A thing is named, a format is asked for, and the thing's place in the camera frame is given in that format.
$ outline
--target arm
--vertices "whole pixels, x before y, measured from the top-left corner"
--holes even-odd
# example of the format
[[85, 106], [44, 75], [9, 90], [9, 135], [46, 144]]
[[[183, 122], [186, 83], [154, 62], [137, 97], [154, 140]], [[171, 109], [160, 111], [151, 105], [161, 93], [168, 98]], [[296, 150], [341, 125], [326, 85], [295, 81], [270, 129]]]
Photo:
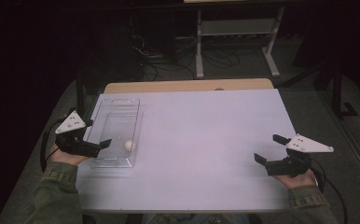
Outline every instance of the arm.
[[338, 223], [325, 196], [317, 188], [311, 170], [294, 178], [286, 175], [277, 175], [274, 178], [288, 188], [290, 210], [296, 221], [304, 224]]
[[35, 189], [35, 211], [26, 223], [82, 223], [76, 175], [86, 159], [60, 150], [52, 154]]

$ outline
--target hand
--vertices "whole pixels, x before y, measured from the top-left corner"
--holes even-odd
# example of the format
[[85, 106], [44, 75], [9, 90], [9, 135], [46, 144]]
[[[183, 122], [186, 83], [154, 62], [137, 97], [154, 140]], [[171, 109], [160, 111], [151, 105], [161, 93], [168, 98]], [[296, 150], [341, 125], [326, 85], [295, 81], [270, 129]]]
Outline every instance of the hand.
[[[51, 152], [53, 152], [57, 148], [58, 148], [58, 146], [54, 144], [52, 146], [52, 148], [51, 148]], [[71, 164], [71, 165], [79, 165], [81, 162], [83, 162], [83, 161], [85, 161], [87, 159], [88, 159], [88, 157], [79, 156], [79, 155], [72, 155], [72, 154], [63, 152], [60, 149], [56, 150], [51, 155], [51, 161], [68, 163], [68, 164]]]
[[291, 178], [288, 175], [275, 175], [273, 178], [282, 182], [288, 189], [295, 189], [304, 186], [316, 186], [316, 179], [311, 169], [309, 169], [305, 174], [297, 175], [294, 178]]

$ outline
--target white table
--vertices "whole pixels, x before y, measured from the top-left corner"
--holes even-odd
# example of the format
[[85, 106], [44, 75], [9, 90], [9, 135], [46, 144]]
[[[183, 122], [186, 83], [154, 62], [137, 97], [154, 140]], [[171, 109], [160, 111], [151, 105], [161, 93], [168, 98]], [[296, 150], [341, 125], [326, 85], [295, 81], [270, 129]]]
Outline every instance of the white table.
[[255, 213], [288, 207], [286, 189], [254, 161], [254, 153], [283, 159], [285, 148], [272, 135], [295, 135], [277, 90], [113, 93], [99, 101], [104, 98], [140, 99], [136, 162], [110, 169], [80, 164], [76, 186], [84, 210]]

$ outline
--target clear plastic container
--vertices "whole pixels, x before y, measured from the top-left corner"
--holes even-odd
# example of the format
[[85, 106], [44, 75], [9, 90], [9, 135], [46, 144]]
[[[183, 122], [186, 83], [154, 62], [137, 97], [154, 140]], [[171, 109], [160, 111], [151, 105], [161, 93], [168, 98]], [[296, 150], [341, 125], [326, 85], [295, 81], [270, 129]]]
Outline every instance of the clear plastic container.
[[137, 152], [141, 114], [138, 99], [102, 100], [88, 142], [111, 139], [110, 146], [90, 161], [93, 168], [133, 167]]

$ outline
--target white ball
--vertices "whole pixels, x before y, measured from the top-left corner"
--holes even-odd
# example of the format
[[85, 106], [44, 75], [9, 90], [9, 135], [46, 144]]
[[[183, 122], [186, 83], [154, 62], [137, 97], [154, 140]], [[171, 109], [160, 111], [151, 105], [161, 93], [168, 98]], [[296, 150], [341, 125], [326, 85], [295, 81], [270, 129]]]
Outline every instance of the white ball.
[[125, 142], [125, 150], [132, 151], [136, 147], [135, 143], [132, 140]]

